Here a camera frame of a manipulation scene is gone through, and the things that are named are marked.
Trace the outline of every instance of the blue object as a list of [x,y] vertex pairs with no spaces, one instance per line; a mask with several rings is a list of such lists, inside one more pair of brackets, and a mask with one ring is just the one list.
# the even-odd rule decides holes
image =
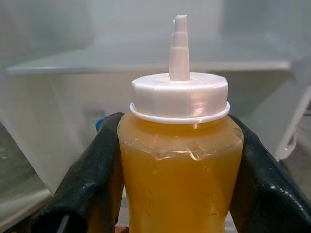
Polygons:
[[103,119],[100,119],[98,120],[96,123],[95,123],[95,128],[96,128],[96,131],[98,132],[99,129],[101,128],[102,124],[108,119],[108,117],[106,118],[103,118]]

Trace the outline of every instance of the orange liquid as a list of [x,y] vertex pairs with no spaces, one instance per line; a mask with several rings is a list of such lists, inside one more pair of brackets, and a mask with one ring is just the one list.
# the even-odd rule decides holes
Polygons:
[[243,145],[228,117],[165,125],[126,114],[118,128],[131,233],[224,233]]

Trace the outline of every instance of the white bottle cap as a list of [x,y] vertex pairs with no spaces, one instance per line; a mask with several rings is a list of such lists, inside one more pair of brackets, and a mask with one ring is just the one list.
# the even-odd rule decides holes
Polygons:
[[214,121],[229,113],[226,78],[189,73],[186,16],[173,21],[170,73],[143,76],[132,81],[131,112],[138,118],[166,124]]

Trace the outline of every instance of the plastic bottle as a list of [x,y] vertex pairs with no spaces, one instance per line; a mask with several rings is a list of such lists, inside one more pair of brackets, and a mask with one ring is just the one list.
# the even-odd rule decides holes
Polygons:
[[225,78],[189,73],[186,16],[170,72],[132,82],[118,126],[131,233],[224,233],[243,134],[227,116]]

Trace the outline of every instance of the water droplet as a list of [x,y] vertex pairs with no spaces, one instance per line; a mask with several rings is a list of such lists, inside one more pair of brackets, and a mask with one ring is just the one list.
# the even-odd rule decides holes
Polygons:
[[238,136],[239,139],[242,139],[243,138],[243,132],[240,128],[234,128],[234,133],[236,136]]
[[155,175],[157,174],[157,168],[156,168],[156,167],[154,167],[154,168],[152,169],[152,173],[155,174]]
[[210,166],[209,165],[204,165],[203,170],[204,171],[209,171],[210,170]]
[[214,200],[214,197],[215,197],[215,195],[214,194],[208,194],[208,196],[207,196],[207,200],[208,201],[212,201],[212,200]]

